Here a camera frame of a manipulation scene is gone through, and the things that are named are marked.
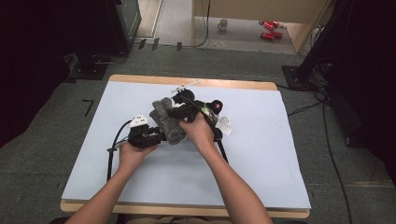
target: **human arm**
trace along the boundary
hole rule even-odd
[[[232,222],[272,223],[257,194],[221,157],[213,143],[214,134],[203,115],[198,113],[193,123],[181,121],[179,125],[209,165]]]
[[[66,223],[107,223],[123,188],[143,159],[157,146],[144,149],[125,142],[120,147],[120,165],[106,184]]]

